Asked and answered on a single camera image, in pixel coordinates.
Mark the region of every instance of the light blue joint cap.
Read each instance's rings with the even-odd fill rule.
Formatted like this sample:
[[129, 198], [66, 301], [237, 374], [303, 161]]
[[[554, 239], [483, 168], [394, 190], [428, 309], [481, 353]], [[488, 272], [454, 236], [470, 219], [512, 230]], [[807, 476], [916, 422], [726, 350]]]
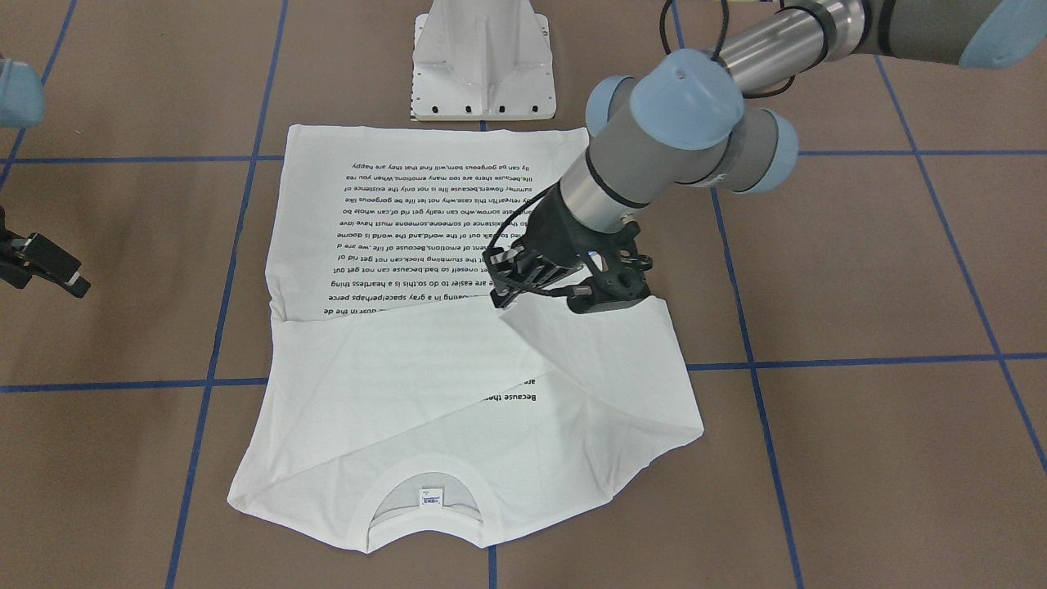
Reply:
[[796, 136], [793, 124], [777, 112], [766, 108], [763, 110], [771, 113], [771, 116], [775, 117], [775, 123], [778, 124], [778, 144], [775, 145], [775, 155], [760, 181], [753, 187], [736, 194], [760, 194], [778, 187], [793, 173], [796, 160], [800, 156], [800, 139]]
[[651, 137], [676, 149], [700, 150], [726, 139], [745, 105], [722, 67], [701, 51], [678, 49], [637, 84], [629, 110]]
[[960, 67], [1010, 67], [1027, 58], [1045, 36], [1047, 0], [1003, 0], [971, 38]]
[[34, 127], [44, 119], [44, 85], [28, 64], [3, 60], [0, 127]]
[[585, 103], [585, 127], [589, 130], [589, 135], [594, 137], [603, 131], [610, 120], [610, 101], [615, 97], [615, 92], [622, 82], [629, 80], [630, 75], [611, 75], [593, 88], [589, 99]]

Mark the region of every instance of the silver metal tube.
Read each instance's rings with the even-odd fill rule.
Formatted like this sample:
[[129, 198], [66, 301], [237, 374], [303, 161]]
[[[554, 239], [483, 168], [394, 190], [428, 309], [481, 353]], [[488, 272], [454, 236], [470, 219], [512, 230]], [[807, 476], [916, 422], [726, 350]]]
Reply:
[[589, 174], [584, 153], [560, 178], [560, 194], [563, 203], [578, 222], [601, 232], [620, 230], [623, 225], [622, 217], [638, 210], [616, 201], [600, 187]]
[[742, 92], [762, 90], [815, 65], [824, 35], [818, 19], [786, 9], [729, 37], [720, 61]]
[[823, 48], [826, 60], [848, 55], [862, 39], [866, 19], [862, 0], [793, 0], [787, 4], [723, 42], [720, 61], [742, 92], [766, 89], [816, 65]]

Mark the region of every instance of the black cable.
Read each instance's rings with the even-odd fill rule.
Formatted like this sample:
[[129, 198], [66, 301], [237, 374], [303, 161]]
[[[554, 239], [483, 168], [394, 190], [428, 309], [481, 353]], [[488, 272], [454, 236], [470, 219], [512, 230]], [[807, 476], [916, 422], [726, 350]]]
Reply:
[[658, 19], [658, 31], [662, 37], [662, 48], [665, 49], [665, 54], [667, 55], [672, 52], [672, 49], [669, 48], [669, 38], [665, 33], [665, 17], [669, 14], [669, 6], [671, 5], [672, 0], [665, 0], [665, 4], [662, 5], [662, 14]]
[[713, 49], [713, 53], [709, 59], [717, 61], [719, 59], [719, 52], [723, 50], [723, 42], [727, 41], [727, 27], [731, 22], [731, 8], [727, 5], [727, 0], [720, 0], [720, 36], [716, 40], [716, 48]]
[[796, 81], [796, 76], [789, 75], [788, 80], [785, 81], [785, 85], [782, 86], [781, 88], [778, 88], [777, 90], [771, 90], [770, 92], [753, 92], [750, 94], [742, 94], [741, 96], [743, 98], [770, 98], [771, 96], [777, 96], [778, 94], [781, 94], [785, 90], [788, 90], [789, 86], [793, 85], [794, 81]]
[[[669, 8], [672, 7], [673, 0], [666, 0], [662, 5], [662, 13], [659, 15], [659, 36], [662, 38], [662, 48], [665, 50], [665, 54], [672, 52], [672, 48], [669, 47], [669, 37], [666, 33], [665, 21], [669, 14]], [[785, 9], [785, 0], [778, 0], [778, 6], [781, 9]], [[731, 23], [731, 8], [728, 5], [728, 0], [720, 0], [720, 31], [719, 37], [716, 39], [716, 46], [713, 48], [710, 59], [717, 61], [720, 55], [720, 51], [723, 50], [723, 43], [727, 41], [727, 29]], [[790, 75], [785, 84], [777, 90], [771, 90], [767, 92], [753, 92], [753, 93], [742, 93], [742, 97], [745, 98], [770, 98], [772, 96], [777, 96], [785, 90], [788, 90], [793, 83], [796, 81], [796, 75]]]
[[[494, 234], [491, 236], [491, 242], [487, 244], [487, 249], [488, 250], [494, 249], [494, 244], [497, 243], [498, 237], [502, 236], [502, 233], [506, 230], [506, 227], [508, 227], [510, 223], [512, 223], [516, 219], [516, 217], [519, 217], [520, 214], [524, 213], [525, 210], [533, 206], [535, 202], [541, 200], [545, 196], [545, 191], [547, 190], [542, 190], [537, 195], [531, 197], [530, 199], [527, 200], [527, 202], [525, 202], [518, 208], [516, 208], [516, 210], [513, 210], [512, 214], [509, 214], [509, 217], [502, 222], [502, 225], [498, 226], [498, 230], [496, 230]], [[488, 266], [487, 269], [488, 271], [491, 271], [490, 265]], [[542, 297], [570, 297], [572, 296], [572, 294], [575, 293], [573, 286], [562, 286], [560, 288], [553, 288], [552, 290], [545, 290], [544, 288], [531, 286], [530, 284], [525, 284], [522, 281], [513, 279], [508, 276], [502, 276], [498, 279], [500, 279], [508, 286], [516, 288], [517, 290], [524, 290], [525, 292], [533, 292], [535, 294], [541, 294]]]

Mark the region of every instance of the floor tile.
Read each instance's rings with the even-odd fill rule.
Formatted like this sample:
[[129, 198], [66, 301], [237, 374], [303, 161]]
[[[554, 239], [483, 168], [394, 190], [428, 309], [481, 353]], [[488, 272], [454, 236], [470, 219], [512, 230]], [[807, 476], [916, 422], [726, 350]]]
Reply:
[[475, 121], [410, 120], [415, 18], [431, 6], [292, 2], [261, 153], [283, 155], [291, 124], [478, 130]]
[[802, 157], [721, 202], [756, 360], [992, 353], [915, 158]]
[[254, 171], [250, 203], [237, 249], [237, 272], [225, 316], [216, 372], [219, 379], [257, 379], [269, 375], [272, 338], [265, 260], [276, 216], [282, 168], [281, 161], [260, 161]]
[[1047, 477], [999, 365], [760, 381], [806, 587], [1047, 585]]
[[748, 372], [691, 375], [706, 433], [608, 505], [498, 546], [498, 587], [792, 587]]
[[925, 160], [1000, 347], [1047, 352], [1047, 157]]
[[250, 154], [279, 17], [279, 2], [81, 2], [19, 155]]
[[203, 379], [247, 164], [18, 164], [8, 226], [83, 262], [77, 300], [0, 285], [0, 383]]
[[3, 585], [162, 587], [200, 390], [0, 395]]
[[1012, 361], [1007, 368], [1043, 448], [1047, 446], [1047, 360]]
[[487, 587], [487, 551], [450, 536], [413, 535], [364, 556], [230, 507], [261, 404], [261, 388], [214, 392], [176, 587]]
[[1047, 44], [1003, 70], [885, 59], [922, 150], [1047, 149]]
[[[0, 23], [4, 28], [0, 53], [29, 64], [38, 75], [43, 75], [68, 9], [69, 0], [0, 4]], [[0, 129], [0, 155], [7, 157], [16, 136], [18, 129]]]
[[709, 190], [676, 187], [649, 208], [637, 242], [654, 259], [647, 280], [669, 305], [684, 361], [745, 362]]
[[802, 151], [909, 150], [905, 128], [869, 55], [819, 64], [784, 94], [749, 100], [793, 123]]

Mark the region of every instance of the white t-shirt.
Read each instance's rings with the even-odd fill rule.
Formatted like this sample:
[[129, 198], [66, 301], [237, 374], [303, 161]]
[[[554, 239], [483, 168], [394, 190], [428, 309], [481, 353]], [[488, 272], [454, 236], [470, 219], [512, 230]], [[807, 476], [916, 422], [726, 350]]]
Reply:
[[233, 507], [363, 552], [426, 529], [489, 546], [610, 501], [701, 434], [663, 301], [577, 316], [486, 297], [492, 225], [585, 139], [291, 128], [273, 362]]

